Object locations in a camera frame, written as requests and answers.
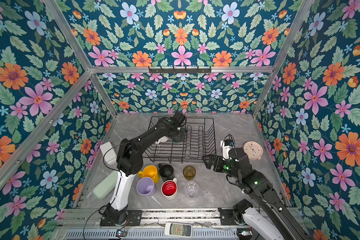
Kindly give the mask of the green mug cream inside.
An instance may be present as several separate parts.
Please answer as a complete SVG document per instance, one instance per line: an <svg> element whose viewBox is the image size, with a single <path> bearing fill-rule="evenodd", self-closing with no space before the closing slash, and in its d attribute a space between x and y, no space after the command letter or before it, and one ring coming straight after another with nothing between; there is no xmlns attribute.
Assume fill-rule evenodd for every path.
<svg viewBox="0 0 360 240"><path fill-rule="evenodd" d="M172 137L172 141L174 143L182 143L185 141L186 137L187 137L187 130L180 129L178 131L178 134L176 136Z"/></svg>

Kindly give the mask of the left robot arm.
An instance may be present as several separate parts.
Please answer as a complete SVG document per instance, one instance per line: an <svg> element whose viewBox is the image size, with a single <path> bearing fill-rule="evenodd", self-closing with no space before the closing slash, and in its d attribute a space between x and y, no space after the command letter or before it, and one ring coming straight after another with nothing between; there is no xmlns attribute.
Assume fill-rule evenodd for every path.
<svg viewBox="0 0 360 240"><path fill-rule="evenodd" d="M123 226L128 218L128 200L132 183L143 167L143 153L163 137L183 140L187 135L184 129L186 116L176 112L172 117L162 117L143 134L130 140L123 139L118 145L119 151L115 154L110 142L101 145L104 163L116 162L118 172L117 183L110 202L102 213L100 226Z"/></svg>

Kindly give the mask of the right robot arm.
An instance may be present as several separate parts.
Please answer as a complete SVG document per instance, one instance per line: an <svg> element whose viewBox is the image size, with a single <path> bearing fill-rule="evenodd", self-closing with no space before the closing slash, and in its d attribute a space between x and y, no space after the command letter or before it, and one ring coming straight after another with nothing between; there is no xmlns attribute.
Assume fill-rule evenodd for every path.
<svg viewBox="0 0 360 240"><path fill-rule="evenodd" d="M203 161L207 169L234 178L235 182L231 184L248 195L269 217L269 220L265 219L252 204L243 200L233 208L238 223L251 226L265 240L312 239L288 211L271 182L252 168L249 156L242 148L230 149L227 159L218 155L205 155Z"/></svg>

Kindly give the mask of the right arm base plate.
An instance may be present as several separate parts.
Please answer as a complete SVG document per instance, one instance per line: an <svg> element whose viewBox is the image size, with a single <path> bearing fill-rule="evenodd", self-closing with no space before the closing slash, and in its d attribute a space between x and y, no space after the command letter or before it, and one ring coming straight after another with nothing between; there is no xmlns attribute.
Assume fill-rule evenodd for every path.
<svg viewBox="0 0 360 240"><path fill-rule="evenodd" d="M236 226L238 223L236 222L233 209L222 209L218 208L220 214L220 222L222 226Z"/></svg>

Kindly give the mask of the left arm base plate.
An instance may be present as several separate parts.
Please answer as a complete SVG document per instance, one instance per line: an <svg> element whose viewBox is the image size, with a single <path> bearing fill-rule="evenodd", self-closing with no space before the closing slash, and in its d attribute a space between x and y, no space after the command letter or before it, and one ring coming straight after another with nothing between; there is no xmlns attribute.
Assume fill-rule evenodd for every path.
<svg viewBox="0 0 360 240"><path fill-rule="evenodd" d="M100 222L101 227L122 227L122 226L139 226L142 220L141 210L122 210L114 211L113 209L105 210Z"/></svg>

